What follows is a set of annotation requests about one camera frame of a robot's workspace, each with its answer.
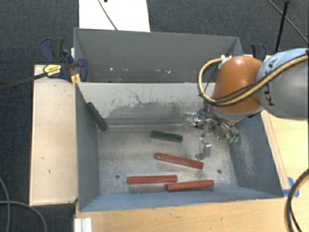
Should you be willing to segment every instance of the bin floor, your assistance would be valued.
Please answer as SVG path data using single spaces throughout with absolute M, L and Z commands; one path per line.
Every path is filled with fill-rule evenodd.
M 202 170 L 155 159 L 158 152 L 196 160 L 202 130 L 164 130 L 183 136 L 181 143 L 150 137 L 152 130 L 126 126 L 121 130 L 98 130 L 98 170 L 101 194 L 165 191 L 165 184 L 128 185 L 126 178 L 140 175 L 177 174 L 178 182 L 213 179 L 215 186 L 236 186 L 237 181 L 227 140 L 207 138 L 212 144 L 209 158 L 202 160 Z

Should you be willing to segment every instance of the green block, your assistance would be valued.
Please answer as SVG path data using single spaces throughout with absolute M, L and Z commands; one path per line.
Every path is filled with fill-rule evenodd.
M 101 117 L 101 115 L 98 113 L 95 106 L 91 102 L 86 104 L 86 110 L 91 115 L 95 123 L 98 125 L 99 129 L 101 131 L 106 131 L 107 124 L 105 120 Z
M 183 141 L 183 136 L 154 130 L 151 132 L 150 137 L 176 143 L 181 143 Z

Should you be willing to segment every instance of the gray metal sheet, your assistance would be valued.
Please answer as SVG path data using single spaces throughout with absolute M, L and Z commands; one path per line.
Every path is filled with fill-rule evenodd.
M 79 28 L 74 49 L 88 62 L 88 82 L 195 83 L 210 59 L 243 54 L 238 37 Z

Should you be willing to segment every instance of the green rectangular bar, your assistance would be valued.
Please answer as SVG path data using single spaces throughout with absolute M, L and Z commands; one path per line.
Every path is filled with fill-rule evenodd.
M 154 130 L 151 132 L 150 137 L 155 138 L 155 139 L 165 140 L 165 141 L 176 142 L 176 143 L 181 143 L 183 141 L 183 136 L 160 132 L 160 131 L 154 131 Z

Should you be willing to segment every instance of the blue tape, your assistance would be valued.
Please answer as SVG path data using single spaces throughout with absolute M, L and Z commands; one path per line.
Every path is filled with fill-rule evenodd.
M 288 177 L 288 180 L 289 180 L 290 186 L 292 187 L 293 184 L 294 184 L 293 178 Z M 289 195 L 290 190 L 291 190 L 291 189 L 283 189 L 283 190 L 282 190 L 282 191 L 283 191 L 283 195 L 284 195 L 285 197 L 287 197 L 287 196 Z M 297 198 L 298 196 L 299 196 L 299 190 L 294 194 L 294 197 Z

